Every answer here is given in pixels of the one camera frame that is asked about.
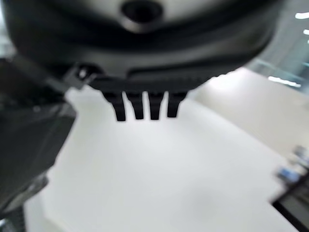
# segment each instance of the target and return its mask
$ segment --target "gray metal surface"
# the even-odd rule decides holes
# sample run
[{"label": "gray metal surface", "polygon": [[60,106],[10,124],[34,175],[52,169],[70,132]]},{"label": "gray metal surface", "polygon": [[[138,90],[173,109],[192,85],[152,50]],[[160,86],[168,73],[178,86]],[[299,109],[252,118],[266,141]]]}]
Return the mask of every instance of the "gray metal surface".
[{"label": "gray metal surface", "polygon": [[[79,12],[87,10],[112,21],[119,21],[122,4],[125,0],[53,0],[57,4]],[[235,0],[156,0],[164,8],[164,24],[176,23],[206,13],[227,2]]]}]

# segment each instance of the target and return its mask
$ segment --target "ceiling light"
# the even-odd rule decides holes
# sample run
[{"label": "ceiling light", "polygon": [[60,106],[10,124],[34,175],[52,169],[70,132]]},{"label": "ceiling light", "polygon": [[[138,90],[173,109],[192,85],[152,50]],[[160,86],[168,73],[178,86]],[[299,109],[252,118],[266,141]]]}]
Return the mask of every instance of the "ceiling light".
[{"label": "ceiling light", "polygon": [[297,19],[306,19],[306,18],[309,18],[309,12],[306,12],[306,13],[297,13],[295,15],[295,18]]},{"label": "ceiling light", "polygon": [[278,83],[281,83],[281,84],[284,84],[284,85],[287,85],[287,86],[292,86],[292,87],[295,87],[295,88],[301,87],[301,84],[298,84],[298,83],[292,82],[292,81],[288,81],[288,80],[282,80],[279,77],[270,76],[270,77],[268,77],[268,79],[269,79],[269,81],[278,82]]}]

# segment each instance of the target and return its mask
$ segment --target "white floor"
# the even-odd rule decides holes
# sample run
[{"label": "white floor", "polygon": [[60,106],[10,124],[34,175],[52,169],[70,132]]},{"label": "white floor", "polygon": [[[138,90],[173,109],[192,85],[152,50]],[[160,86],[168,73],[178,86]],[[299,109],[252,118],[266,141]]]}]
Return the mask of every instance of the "white floor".
[{"label": "white floor", "polygon": [[80,114],[42,194],[63,232],[296,231],[269,203],[283,158],[214,112],[186,100],[178,119],[117,123],[99,93],[69,98]]}]

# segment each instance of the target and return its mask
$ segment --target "white wall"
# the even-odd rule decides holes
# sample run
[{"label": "white wall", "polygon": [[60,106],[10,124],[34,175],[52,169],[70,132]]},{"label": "white wall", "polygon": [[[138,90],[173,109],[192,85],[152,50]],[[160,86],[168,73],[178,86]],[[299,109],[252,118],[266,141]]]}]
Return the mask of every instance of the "white wall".
[{"label": "white wall", "polygon": [[245,68],[211,79],[196,100],[284,156],[309,147],[307,96]]},{"label": "white wall", "polygon": [[136,121],[126,104],[117,123],[99,93],[69,97],[79,117],[43,191],[64,232],[296,232],[269,203],[284,158],[213,111]]}]

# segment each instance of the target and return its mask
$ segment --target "robotic arm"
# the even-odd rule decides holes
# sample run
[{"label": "robotic arm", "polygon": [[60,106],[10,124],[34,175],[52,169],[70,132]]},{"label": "robotic arm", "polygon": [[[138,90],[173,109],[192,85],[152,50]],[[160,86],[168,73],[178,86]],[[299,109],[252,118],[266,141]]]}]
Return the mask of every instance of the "robotic arm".
[{"label": "robotic arm", "polygon": [[16,52],[0,60],[0,212],[46,184],[75,119],[70,87],[102,92],[118,121],[122,94],[158,120],[165,92],[176,117],[188,91],[259,54],[281,0],[3,0]]}]

